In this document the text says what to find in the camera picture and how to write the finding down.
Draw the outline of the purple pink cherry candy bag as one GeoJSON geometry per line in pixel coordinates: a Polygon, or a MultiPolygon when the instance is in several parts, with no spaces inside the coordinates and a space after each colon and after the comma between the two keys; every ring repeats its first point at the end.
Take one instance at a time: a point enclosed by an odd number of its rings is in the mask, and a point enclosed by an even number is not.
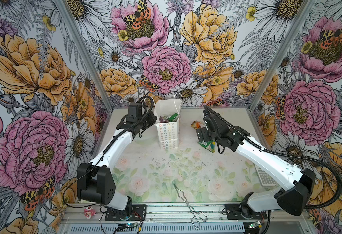
{"type": "Polygon", "coordinates": [[[160,117],[160,118],[159,118],[159,122],[160,122],[160,123],[169,123],[169,120],[168,120],[167,118],[160,117]]]}

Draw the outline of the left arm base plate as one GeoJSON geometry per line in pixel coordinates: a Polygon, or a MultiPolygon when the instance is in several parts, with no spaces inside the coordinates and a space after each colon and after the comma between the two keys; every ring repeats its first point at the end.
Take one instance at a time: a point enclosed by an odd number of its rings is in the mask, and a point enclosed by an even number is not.
{"type": "Polygon", "coordinates": [[[125,210],[120,211],[109,208],[105,212],[105,221],[144,221],[146,219],[147,205],[129,205],[125,210]]]}

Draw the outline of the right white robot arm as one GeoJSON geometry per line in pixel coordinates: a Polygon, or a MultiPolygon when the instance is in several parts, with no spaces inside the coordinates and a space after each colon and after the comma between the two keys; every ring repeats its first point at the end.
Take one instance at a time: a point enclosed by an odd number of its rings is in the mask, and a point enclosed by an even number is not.
{"type": "Polygon", "coordinates": [[[248,193],[237,211],[245,218],[266,210],[283,210],[300,216],[311,196],[315,173],[291,165],[278,156],[268,153],[249,132],[239,126],[232,126],[218,113],[203,111],[207,135],[217,145],[244,156],[272,177],[278,188],[248,193]]]}

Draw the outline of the orange snack packet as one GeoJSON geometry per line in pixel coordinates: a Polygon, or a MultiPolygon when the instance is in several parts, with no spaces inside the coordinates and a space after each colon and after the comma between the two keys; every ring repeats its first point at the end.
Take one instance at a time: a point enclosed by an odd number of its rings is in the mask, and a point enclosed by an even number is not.
{"type": "Polygon", "coordinates": [[[194,121],[192,122],[192,124],[190,125],[193,129],[198,130],[201,128],[204,128],[206,125],[203,122],[200,121],[194,121]]]}

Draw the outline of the round green snack packet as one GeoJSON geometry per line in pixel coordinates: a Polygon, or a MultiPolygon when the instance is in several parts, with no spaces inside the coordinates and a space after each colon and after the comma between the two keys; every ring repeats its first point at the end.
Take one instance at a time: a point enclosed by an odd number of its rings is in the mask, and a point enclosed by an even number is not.
{"type": "Polygon", "coordinates": [[[176,122],[179,118],[178,113],[173,114],[172,116],[167,117],[168,122],[176,122]]]}

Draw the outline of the white printed paper bag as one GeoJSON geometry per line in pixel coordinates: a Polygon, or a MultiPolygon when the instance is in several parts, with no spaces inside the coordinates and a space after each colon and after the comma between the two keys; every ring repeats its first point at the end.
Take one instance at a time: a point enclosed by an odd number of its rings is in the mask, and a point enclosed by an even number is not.
{"type": "Polygon", "coordinates": [[[176,149],[179,146],[181,104],[182,95],[180,93],[175,93],[173,98],[160,100],[155,105],[154,114],[158,119],[154,126],[157,129],[159,144],[162,149],[176,149]],[[160,117],[167,118],[175,113],[178,113],[179,115],[176,122],[159,122],[160,117]]]}

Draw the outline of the aluminium front rail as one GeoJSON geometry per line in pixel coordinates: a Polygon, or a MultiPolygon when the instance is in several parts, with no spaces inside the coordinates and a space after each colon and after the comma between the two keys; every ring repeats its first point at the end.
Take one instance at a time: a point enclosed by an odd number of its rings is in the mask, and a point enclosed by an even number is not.
{"type": "MultiPolygon", "coordinates": [[[[229,222],[227,215],[222,214],[225,202],[192,202],[192,207],[198,212],[204,212],[200,216],[208,218],[207,222],[229,222]]],[[[98,205],[94,205],[93,208],[96,210],[96,215],[90,219],[86,219],[84,216],[84,209],[81,208],[81,204],[77,204],[78,209],[67,208],[62,218],[62,224],[99,224],[106,223],[105,215],[103,215],[98,205]]],[[[193,215],[190,209],[183,202],[172,202],[172,203],[147,203],[146,204],[146,215],[145,224],[150,223],[191,223],[193,215]]],[[[284,211],[272,211],[271,221],[275,222],[291,222],[291,221],[309,221],[309,216],[304,211],[300,216],[293,216],[284,211]]]]}

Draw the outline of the small green snack packet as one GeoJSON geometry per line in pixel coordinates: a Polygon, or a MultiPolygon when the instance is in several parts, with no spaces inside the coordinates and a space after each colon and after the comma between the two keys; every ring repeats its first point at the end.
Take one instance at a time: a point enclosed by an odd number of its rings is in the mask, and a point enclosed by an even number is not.
{"type": "Polygon", "coordinates": [[[199,141],[198,144],[203,147],[204,149],[215,153],[215,141],[199,141]]]}

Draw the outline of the pink white small toy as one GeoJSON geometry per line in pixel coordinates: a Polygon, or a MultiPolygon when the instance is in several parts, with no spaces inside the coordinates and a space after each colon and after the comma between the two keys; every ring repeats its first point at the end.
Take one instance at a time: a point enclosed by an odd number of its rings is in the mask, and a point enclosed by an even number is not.
{"type": "Polygon", "coordinates": [[[86,219],[91,219],[96,215],[96,211],[92,206],[88,206],[84,209],[84,216],[86,219]]]}

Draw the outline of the white calculator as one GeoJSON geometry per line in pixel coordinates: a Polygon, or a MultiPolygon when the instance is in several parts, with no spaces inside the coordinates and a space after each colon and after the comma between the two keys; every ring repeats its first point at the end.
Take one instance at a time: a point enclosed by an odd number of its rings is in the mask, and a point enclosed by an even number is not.
{"type": "Polygon", "coordinates": [[[254,165],[259,177],[259,181],[260,184],[263,187],[272,187],[272,186],[276,186],[276,182],[275,180],[269,175],[267,174],[263,169],[261,169],[259,166],[257,166],[256,164],[254,165]]]}

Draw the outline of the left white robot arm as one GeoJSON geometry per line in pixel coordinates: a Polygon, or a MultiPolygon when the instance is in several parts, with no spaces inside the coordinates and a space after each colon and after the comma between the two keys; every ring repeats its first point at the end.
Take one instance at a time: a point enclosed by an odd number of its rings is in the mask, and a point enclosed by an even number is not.
{"type": "Polygon", "coordinates": [[[136,136],[157,121],[152,110],[128,111],[117,124],[113,137],[102,152],[89,163],[82,163],[77,169],[77,197],[81,200],[98,203],[112,209],[131,213],[130,197],[116,190],[113,170],[124,150],[136,136]]]}

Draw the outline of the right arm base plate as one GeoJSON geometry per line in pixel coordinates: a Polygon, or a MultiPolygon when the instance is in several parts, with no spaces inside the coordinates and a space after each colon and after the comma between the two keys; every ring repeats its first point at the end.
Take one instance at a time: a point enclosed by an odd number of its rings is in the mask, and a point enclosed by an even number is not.
{"type": "Polygon", "coordinates": [[[242,206],[239,203],[228,203],[224,205],[222,213],[226,215],[228,220],[265,220],[267,219],[266,212],[254,212],[248,206],[242,206]]]}

